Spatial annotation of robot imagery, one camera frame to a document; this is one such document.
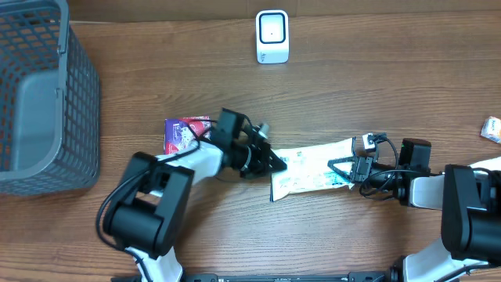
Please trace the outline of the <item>yellow orange snack bag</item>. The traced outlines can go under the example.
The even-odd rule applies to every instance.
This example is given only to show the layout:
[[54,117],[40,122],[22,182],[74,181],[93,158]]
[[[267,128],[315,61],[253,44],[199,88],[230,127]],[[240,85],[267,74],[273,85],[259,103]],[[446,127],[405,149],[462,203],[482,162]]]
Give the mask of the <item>yellow orange snack bag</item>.
[[328,167],[328,161],[352,157],[355,137],[336,143],[279,149],[273,152],[286,163],[287,169],[271,178],[270,201],[278,201],[294,193],[331,190],[354,184]]

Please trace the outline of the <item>red purple tissue pack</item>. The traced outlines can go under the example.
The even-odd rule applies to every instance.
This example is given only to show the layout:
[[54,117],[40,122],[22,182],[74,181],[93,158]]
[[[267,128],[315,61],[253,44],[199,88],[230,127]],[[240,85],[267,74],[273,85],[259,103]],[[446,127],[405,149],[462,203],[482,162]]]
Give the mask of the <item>red purple tissue pack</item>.
[[168,118],[164,123],[164,154],[184,150],[197,136],[211,127],[209,116]]

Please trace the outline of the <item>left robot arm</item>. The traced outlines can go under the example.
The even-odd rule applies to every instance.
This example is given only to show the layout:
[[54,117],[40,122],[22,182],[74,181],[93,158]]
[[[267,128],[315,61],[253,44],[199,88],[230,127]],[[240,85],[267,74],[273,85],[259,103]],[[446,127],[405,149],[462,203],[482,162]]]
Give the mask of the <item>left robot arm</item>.
[[193,185],[231,168],[242,179],[282,172],[287,164],[271,149],[266,123],[222,109],[211,127],[176,154],[132,155],[117,187],[96,215],[98,238],[130,255],[139,269],[132,281],[181,281],[174,244]]

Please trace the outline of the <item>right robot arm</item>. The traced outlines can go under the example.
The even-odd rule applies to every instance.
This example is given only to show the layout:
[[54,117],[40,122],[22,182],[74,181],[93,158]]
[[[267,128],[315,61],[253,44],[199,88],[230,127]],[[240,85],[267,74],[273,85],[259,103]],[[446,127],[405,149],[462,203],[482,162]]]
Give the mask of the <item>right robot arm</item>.
[[362,138],[365,154],[331,159],[328,168],[359,185],[365,198],[397,200],[411,208],[438,210],[441,236],[422,251],[400,257],[386,271],[351,273],[350,281],[458,281],[475,270],[500,266],[500,171],[448,164],[434,174],[431,143],[405,138],[394,147],[394,165],[380,164],[384,134]]

